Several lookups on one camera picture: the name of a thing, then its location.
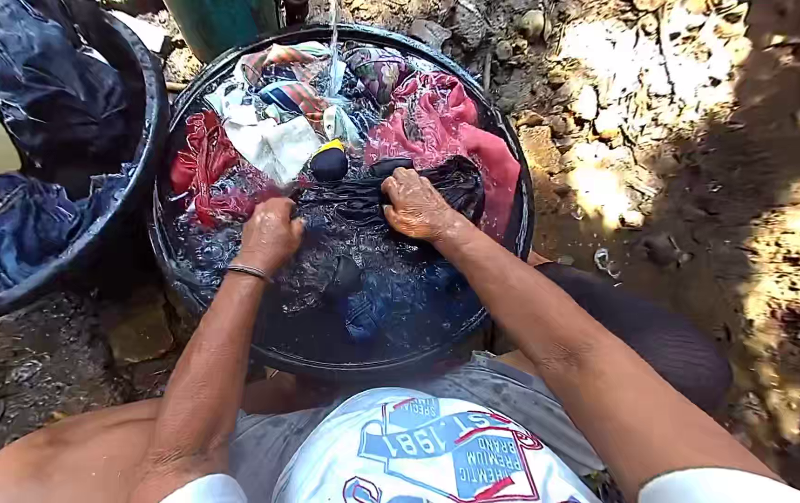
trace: thin metal bangle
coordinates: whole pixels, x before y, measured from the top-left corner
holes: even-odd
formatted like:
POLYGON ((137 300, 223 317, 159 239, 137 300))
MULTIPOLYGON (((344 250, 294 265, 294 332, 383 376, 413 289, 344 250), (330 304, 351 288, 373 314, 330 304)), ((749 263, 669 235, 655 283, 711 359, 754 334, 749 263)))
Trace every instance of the thin metal bangle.
POLYGON ((242 264, 229 264, 227 266, 227 270, 236 271, 236 272, 242 272, 242 273, 245 273, 245 274, 249 274, 251 276, 256 276, 257 278, 260 278, 260 279, 266 281, 267 283, 272 283, 273 282, 273 280, 270 279, 269 276, 267 276, 267 273, 263 272, 260 269, 253 268, 251 266, 243 266, 242 264))

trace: running water stream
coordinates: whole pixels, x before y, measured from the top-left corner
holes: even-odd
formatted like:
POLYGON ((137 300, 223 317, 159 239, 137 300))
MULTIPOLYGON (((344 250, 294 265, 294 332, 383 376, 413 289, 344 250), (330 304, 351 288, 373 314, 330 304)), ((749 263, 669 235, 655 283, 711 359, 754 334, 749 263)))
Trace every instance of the running water stream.
POLYGON ((332 24, 332 64, 328 71, 330 82, 328 84, 328 97, 338 97, 341 90, 341 82, 344 79, 344 72, 341 69, 339 59, 339 0, 331 0, 331 24, 332 24))

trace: red cloth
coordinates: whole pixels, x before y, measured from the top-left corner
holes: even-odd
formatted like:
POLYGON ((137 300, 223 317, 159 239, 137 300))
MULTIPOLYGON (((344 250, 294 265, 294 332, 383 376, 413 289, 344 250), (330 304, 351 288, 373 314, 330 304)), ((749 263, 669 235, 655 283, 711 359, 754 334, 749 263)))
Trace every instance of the red cloth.
POLYGON ((484 182, 481 229, 497 241, 506 233, 518 161, 501 138, 477 128, 478 109, 453 75, 416 74, 391 94, 394 113, 369 131, 367 165, 386 157, 408 157, 417 170, 440 166, 454 155, 479 164, 484 182), (405 122, 417 127, 417 138, 406 136, 405 122))
POLYGON ((227 138, 217 114, 204 110, 189 116, 185 121, 186 147, 176 154, 170 168, 170 182, 174 192, 194 193, 195 213, 199 222, 213 227, 215 210, 221 210, 225 203, 222 198, 211 207, 210 186, 223 172, 238 163, 239 154, 227 138))

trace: muddy ground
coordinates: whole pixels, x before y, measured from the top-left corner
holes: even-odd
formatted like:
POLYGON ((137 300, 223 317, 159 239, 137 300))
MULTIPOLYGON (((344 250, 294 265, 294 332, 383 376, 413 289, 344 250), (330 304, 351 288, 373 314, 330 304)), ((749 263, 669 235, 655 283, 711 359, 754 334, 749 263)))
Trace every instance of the muddy ground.
MULTIPOLYGON (((676 67, 664 61, 693 42, 688 30, 665 28, 676 2, 636 4, 643 9, 629 0, 496 0, 489 8, 474 0, 346 0, 342 20, 400 32, 430 20, 449 29, 441 43, 444 32, 432 28, 432 43, 482 81, 488 75, 492 97, 529 148, 535 250, 604 275, 594 263, 604 248, 612 263, 600 265, 616 276, 609 281, 719 341, 736 378, 719 421, 800 488, 800 1, 750 4, 735 23, 747 27, 748 50, 741 33, 727 35, 741 44, 728 49, 732 61, 741 59, 703 88, 725 93, 688 118, 676 67), (537 36, 519 24, 532 10, 543 14, 537 36), (566 56, 576 52, 572 33, 606 21, 618 34, 635 27, 640 40, 657 41, 651 50, 662 55, 662 80, 672 82, 667 95, 640 94, 646 84, 616 101, 591 61, 566 56), (597 106, 564 85, 574 80, 597 91, 597 106), (618 115, 619 128, 604 128, 619 129, 613 134, 600 127, 607 111, 618 115), (582 148, 598 153, 587 159, 582 148)), ((738 3, 682 4, 726 19, 738 3)), ((313 2, 308 19, 327 20, 326 8, 313 2)), ((185 51, 167 58, 173 81, 197 68, 185 51)), ((191 327, 160 288, 140 226, 131 243, 66 291, 0 319, 0 448, 65 415, 162 392, 191 327)))

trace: man's right hand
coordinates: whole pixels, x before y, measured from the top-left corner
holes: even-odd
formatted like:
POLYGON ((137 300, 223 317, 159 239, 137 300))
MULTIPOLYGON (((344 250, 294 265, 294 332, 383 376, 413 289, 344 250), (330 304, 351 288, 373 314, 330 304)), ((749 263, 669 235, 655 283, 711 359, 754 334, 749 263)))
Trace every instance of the man's right hand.
POLYGON ((443 239, 455 226, 468 224, 431 181, 413 169, 396 168, 394 175, 385 178, 381 190, 392 203, 385 205, 387 223, 410 237, 433 243, 443 239))

